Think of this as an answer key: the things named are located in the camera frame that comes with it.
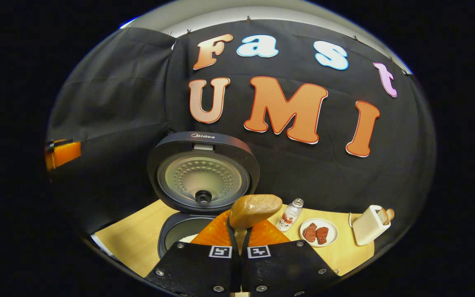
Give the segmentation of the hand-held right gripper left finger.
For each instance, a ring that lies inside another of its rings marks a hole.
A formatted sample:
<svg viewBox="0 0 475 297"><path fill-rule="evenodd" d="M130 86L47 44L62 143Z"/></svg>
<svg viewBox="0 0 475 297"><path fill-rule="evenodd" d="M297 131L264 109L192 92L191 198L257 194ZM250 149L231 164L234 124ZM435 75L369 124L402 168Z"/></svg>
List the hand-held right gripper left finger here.
<svg viewBox="0 0 475 297"><path fill-rule="evenodd" d="M170 246L145 280L161 290L180 297L229 297L239 291L239 254L236 242L229 237L227 218L223 212L211 221L222 228L211 239L228 239L228 243L210 245L177 241Z"/></svg>

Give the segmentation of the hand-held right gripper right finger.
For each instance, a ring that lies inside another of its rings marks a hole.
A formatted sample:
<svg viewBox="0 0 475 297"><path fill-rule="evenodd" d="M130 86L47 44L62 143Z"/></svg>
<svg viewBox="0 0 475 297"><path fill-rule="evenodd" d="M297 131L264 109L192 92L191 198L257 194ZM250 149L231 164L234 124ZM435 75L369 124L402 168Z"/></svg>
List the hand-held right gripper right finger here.
<svg viewBox="0 0 475 297"><path fill-rule="evenodd" d="M259 224L247 231L242 289L251 297L311 297L341 280L307 241L274 241Z"/></svg>

